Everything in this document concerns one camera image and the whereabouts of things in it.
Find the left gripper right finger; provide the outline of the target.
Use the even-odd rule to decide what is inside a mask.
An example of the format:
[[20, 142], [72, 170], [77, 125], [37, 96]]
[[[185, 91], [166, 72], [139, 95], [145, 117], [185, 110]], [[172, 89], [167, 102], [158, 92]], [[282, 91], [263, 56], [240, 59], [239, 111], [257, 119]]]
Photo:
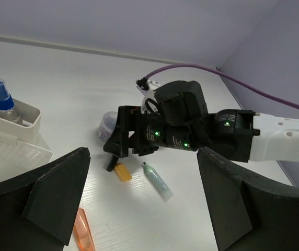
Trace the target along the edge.
[[299, 250], [299, 188], [206, 147], [197, 158], [219, 250]]

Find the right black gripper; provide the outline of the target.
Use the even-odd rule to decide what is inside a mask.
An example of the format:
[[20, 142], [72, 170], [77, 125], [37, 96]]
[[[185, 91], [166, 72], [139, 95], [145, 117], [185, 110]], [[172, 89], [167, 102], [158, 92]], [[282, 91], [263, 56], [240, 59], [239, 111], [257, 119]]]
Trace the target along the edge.
[[201, 85], [196, 81], [174, 81], [154, 92], [150, 103], [158, 113], [141, 113], [140, 107], [120, 106], [116, 127], [104, 144], [111, 154], [107, 171], [120, 158], [152, 154], [159, 147], [196, 151], [211, 142], [207, 128], [209, 115]]

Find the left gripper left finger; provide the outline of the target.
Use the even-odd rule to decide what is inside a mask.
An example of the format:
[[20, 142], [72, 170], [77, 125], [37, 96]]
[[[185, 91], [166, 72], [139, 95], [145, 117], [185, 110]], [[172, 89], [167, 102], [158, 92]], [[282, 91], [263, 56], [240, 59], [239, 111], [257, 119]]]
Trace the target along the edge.
[[80, 147], [0, 182], [0, 250], [63, 250], [69, 245], [90, 165]]

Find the paperclip jar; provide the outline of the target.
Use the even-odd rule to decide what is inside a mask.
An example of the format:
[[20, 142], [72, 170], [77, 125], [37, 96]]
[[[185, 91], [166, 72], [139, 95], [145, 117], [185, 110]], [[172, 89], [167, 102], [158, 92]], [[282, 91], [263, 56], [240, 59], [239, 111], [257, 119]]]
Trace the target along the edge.
[[103, 142], [107, 142], [111, 137], [116, 126], [117, 116], [118, 113], [115, 111], [109, 111], [103, 115], [98, 127], [98, 137]]

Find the clear blue spray bottle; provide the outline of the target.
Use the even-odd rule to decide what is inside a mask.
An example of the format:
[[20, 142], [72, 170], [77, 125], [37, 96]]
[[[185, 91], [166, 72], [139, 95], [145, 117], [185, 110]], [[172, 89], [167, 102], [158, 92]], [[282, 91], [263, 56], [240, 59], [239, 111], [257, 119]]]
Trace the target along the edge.
[[0, 79], [0, 118], [23, 125], [22, 116], [15, 106], [11, 94], [8, 92], [6, 83]]

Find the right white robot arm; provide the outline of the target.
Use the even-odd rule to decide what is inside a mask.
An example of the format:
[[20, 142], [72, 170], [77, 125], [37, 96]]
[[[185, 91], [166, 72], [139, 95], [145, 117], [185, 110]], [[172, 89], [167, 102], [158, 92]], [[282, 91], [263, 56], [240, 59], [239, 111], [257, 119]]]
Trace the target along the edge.
[[207, 147], [230, 161], [299, 162], [299, 119], [252, 110], [208, 112], [201, 85], [174, 81], [148, 89], [141, 106], [121, 106], [103, 150], [112, 171], [130, 153], [144, 156], [160, 147], [195, 152]]

